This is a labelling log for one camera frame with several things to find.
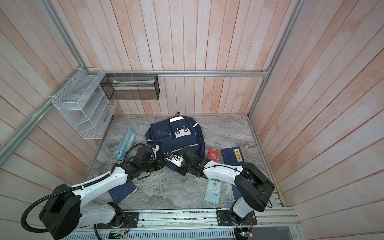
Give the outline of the aluminium front rail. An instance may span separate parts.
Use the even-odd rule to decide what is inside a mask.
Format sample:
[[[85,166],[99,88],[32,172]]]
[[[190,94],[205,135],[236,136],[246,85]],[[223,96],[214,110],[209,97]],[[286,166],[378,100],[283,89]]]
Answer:
[[[240,224],[224,220],[223,209],[126,211],[119,228],[96,225],[74,230],[67,240],[304,240],[293,208],[248,214]]]

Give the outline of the navy blue student backpack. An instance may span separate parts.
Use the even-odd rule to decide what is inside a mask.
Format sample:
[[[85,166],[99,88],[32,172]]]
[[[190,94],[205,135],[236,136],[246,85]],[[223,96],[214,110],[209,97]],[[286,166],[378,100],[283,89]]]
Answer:
[[[190,147],[200,158],[205,157],[205,141],[201,126],[191,117],[177,113],[174,117],[152,124],[146,132],[146,143],[159,146],[158,155],[167,153],[181,155],[181,150]]]

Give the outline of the light blue calculator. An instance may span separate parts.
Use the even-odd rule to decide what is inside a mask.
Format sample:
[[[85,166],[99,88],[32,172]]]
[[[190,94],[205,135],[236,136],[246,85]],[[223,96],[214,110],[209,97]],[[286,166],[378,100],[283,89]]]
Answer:
[[[220,180],[209,179],[204,200],[208,203],[218,205],[220,202],[221,189],[222,182]]]

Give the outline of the blue notebook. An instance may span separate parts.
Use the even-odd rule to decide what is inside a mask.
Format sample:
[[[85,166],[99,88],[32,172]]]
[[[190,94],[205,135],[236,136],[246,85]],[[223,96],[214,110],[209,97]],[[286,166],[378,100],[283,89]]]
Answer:
[[[135,184],[130,181],[123,185],[117,186],[109,190],[109,194],[113,199],[113,202],[119,205],[125,199],[127,199],[131,194],[133,194],[137,190]]]
[[[244,166],[245,160],[240,147],[221,149],[221,155],[226,165]]]
[[[235,185],[232,185],[232,191],[233,191],[233,196],[235,201],[242,197],[242,194],[240,193],[239,189]]]

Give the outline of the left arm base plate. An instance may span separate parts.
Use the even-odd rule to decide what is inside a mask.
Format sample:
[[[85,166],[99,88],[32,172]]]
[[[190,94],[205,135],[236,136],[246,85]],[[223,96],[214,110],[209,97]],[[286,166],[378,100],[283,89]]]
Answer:
[[[135,229],[139,222],[139,212],[117,214],[108,224],[98,224],[98,229]]]

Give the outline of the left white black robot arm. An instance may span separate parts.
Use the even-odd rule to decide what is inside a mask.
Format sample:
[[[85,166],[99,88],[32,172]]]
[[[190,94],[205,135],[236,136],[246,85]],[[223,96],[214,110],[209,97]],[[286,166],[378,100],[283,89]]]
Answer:
[[[45,205],[39,219],[55,240],[84,227],[85,221],[89,221],[90,225],[110,223],[119,212],[112,205],[107,204],[102,208],[101,217],[92,217],[83,208],[101,194],[138,178],[141,173],[150,174],[165,165],[162,155],[148,146],[140,145],[135,156],[114,164],[107,173],[76,186],[58,186],[52,194],[42,198]]]

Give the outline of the black mesh wall basket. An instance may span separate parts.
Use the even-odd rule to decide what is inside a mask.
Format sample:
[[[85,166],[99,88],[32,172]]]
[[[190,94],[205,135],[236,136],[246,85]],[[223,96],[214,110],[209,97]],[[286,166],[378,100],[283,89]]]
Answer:
[[[106,74],[101,87],[112,101],[157,101],[160,95],[155,74]]]

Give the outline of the light teal pencil pouch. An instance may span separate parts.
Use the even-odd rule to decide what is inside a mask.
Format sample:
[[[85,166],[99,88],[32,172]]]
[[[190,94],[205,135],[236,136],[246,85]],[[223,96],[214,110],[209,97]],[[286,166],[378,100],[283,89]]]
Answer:
[[[136,134],[134,131],[128,129],[115,150],[114,157],[117,163],[121,163],[124,160],[126,153],[134,145],[135,139]]]

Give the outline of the red small booklet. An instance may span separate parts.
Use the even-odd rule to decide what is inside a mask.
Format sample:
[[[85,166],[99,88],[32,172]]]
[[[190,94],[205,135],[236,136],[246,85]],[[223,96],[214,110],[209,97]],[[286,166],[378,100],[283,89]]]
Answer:
[[[209,149],[208,154],[207,154],[207,159],[214,161],[216,163],[219,163],[220,161],[220,151],[216,149]]]

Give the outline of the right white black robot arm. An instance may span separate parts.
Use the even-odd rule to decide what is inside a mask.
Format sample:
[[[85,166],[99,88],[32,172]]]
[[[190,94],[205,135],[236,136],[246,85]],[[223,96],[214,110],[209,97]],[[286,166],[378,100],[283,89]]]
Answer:
[[[227,211],[227,217],[239,222],[253,212],[263,212],[272,208],[270,198],[275,185],[255,165],[244,166],[219,164],[208,159],[201,159],[195,152],[186,147],[176,153],[182,158],[182,167],[198,178],[220,180],[236,186],[241,197]]]

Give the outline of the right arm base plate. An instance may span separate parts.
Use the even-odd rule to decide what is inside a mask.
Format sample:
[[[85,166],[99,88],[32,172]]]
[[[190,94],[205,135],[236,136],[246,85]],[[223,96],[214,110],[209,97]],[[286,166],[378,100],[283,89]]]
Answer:
[[[247,225],[256,226],[257,219],[254,212],[250,212],[246,217],[239,217],[232,210],[216,209],[217,222],[219,226]]]

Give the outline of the clear plastic ruler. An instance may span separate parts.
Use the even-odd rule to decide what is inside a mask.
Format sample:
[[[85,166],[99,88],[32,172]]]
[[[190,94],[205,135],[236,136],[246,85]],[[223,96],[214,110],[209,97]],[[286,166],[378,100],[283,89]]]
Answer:
[[[234,195],[233,195],[232,185],[229,183],[225,183],[224,186],[225,186],[225,192],[226,192],[227,207],[231,207],[235,201]]]

